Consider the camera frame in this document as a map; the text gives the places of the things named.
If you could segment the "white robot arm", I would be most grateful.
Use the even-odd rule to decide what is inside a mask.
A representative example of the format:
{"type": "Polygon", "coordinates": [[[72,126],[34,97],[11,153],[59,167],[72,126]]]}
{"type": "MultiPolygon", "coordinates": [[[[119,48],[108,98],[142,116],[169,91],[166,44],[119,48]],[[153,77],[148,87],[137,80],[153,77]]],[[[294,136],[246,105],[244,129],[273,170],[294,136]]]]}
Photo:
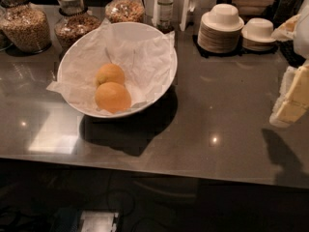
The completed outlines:
{"type": "Polygon", "coordinates": [[[269,117],[273,126],[286,128],[309,110],[309,6],[275,29],[272,37],[279,42],[292,40],[294,52],[305,59],[300,67],[286,69],[269,117]]]}

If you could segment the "yellow segmented gripper finger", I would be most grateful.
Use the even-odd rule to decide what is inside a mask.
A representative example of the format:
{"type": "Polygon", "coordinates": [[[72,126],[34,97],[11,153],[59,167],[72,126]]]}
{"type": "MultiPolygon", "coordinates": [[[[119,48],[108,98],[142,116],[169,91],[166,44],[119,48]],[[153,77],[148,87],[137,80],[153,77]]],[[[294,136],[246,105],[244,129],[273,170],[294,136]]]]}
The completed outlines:
{"type": "Polygon", "coordinates": [[[277,99],[269,122],[286,128],[309,110],[309,66],[288,67],[283,75],[277,99]]]}

